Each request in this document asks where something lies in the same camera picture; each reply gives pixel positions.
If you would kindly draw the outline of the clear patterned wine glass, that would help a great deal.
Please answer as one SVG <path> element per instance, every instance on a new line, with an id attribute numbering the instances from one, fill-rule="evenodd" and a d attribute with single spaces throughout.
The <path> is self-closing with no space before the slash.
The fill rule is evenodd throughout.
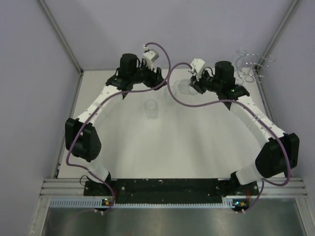
<path id="1" fill-rule="evenodd" d="M 176 97 L 177 96 L 176 88 L 173 86 L 170 86 L 170 90 L 171 90 L 172 94 Z M 164 101 L 165 101 L 166 106 L 168 106 L 168 107 L 171 107 L 176 103 L 176 101 L 170 95 L 168 88 L 164 89 Z"/>

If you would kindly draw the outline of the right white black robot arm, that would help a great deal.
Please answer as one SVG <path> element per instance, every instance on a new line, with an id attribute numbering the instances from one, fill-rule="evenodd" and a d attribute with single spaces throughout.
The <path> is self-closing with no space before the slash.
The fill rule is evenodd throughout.
<path id="1" fill-rule="evenodd" d="M 207 71 L 204 60 L 194 58 L 190 64 L 190 85 L 198 93 L 214 92 L 218 101 L 236 115 L 256 138 L 261 150 L 248 166 L 231 174 L 230 190 L 237 195 L 247 190 L 248 184 L 285 173 L 286 185 L 291 170 L 296 167 L 299 138 L 277 127 L 254 103 L 249 91 L 234 77 L 234 67 L 229 61 L 219 61 Z"/>

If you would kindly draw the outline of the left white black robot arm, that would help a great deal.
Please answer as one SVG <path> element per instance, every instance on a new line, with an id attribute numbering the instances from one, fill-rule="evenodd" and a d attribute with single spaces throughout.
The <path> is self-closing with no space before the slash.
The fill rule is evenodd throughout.
<path id="1" fill-rule="evenodd" d="M 78 117 L 69 118 L 65 122 L 65 147 L 68 151 L 66 161 L 70 156 L 77 157 L 82 162 L 75 164 L 83 167 L 88 176 L 95 181 L 94 188 L 106 195 L 111 191 L 109 171 L 102 162 L 104 148 L 101 144 L 104 133 L 100 127 L 105 116 L 122 101 L 136 84 L 144 84 L 149 89 L 157 89 L 163 82 L 161 69 L 154 67 L 158 52 L 146 49 L 139 59 L 135 54 L 123 54 L 120 66 L 105 83 L 99 96 Z"/>

